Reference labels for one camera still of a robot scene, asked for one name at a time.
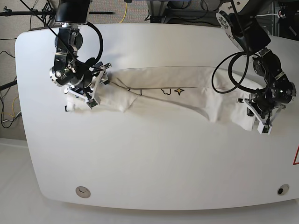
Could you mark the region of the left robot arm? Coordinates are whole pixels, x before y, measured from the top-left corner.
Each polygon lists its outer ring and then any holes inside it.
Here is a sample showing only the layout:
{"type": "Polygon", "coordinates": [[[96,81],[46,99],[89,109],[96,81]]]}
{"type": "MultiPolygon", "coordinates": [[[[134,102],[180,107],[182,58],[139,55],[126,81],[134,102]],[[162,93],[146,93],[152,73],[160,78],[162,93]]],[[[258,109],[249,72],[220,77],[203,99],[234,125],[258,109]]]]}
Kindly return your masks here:
{"type": "Polygon", "coordinates": [[[255,116],[264,127],[270,127],[275,117],[272,111],[284,109],[296,96],[296,87],[283,72],[278,56],[267,48],[271,39],[256,19],[266,4],[265,0],[222,0],[216,18],[228,38],[240,50],[229,56],[228,77],[234,86],[224,93],[236,89],[249,93],[249,99],[239,100],[247,105],[247,115],[255,116]],[[251,89],[242,85],[245,77],[240,81],[233,78],[232,67],[241,56],[247,60],[253,58],[254,71],[264,78],[266,87],[251,89]]]}

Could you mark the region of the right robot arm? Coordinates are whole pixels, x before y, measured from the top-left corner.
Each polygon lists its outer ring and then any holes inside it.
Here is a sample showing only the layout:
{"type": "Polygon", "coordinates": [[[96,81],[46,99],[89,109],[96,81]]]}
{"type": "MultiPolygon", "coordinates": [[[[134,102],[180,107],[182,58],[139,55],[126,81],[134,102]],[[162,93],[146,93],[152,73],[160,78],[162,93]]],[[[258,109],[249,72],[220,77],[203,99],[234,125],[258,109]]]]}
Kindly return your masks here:
{"type": "Polygon", "coordinates": [[[66,94],[83,99],[92,109],[100,104],[100,98],[96,95],[98,86],[110,82],[107,69],[111,64],[103,64],[100,61],[103,53],[103,37],[98,28],[87,20],[90,4],[89,0],[60,1],[55,22],[62,26],[55,38],[56,53],[50,78],[55,85],[64,87],[66,94]],[[96,57],[81,62],[78,59],[78,50],[83,45],[83,36],[79,26],[84,24],[98,35],[100,49],[96,57]]]}

